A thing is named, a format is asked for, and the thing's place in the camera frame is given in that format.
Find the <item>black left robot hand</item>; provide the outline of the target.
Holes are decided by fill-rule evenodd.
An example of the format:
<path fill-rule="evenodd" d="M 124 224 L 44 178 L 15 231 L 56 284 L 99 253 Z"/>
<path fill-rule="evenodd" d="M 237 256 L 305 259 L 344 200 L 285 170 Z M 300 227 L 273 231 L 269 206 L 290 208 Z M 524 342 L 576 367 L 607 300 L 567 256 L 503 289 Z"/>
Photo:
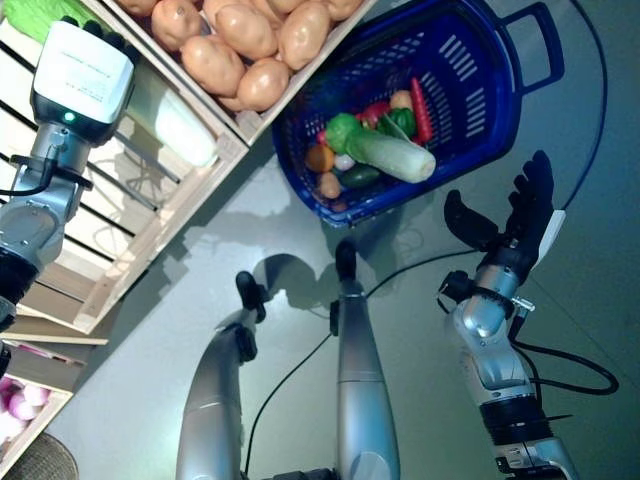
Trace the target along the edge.
<path fill-rule="evenodd" d="M 138 50 L 94 21 L 53 22 L 39 55 L 30 103 L 39 125 L 70 129 L 93 147 L 114 135 L 128 106 Z"/>

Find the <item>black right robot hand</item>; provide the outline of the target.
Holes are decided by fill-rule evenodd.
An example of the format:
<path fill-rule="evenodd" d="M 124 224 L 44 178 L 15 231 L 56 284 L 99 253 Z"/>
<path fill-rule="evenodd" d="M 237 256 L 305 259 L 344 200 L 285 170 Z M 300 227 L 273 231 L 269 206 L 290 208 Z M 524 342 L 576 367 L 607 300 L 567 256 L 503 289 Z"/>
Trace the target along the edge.
<path fill-rule="evenodd" d="M 514 187 L 508 197 L 512 212 L 503 231 L 466 206 L 457 190 L 447 194 L 444 219 L 456 238 L 485 254 L 483 264 L 505 266 L 523 281 L 539 259 L 539 247 L 554 212 L 554 179 L 544 151 L 536 151 L 524 164 Z"/>

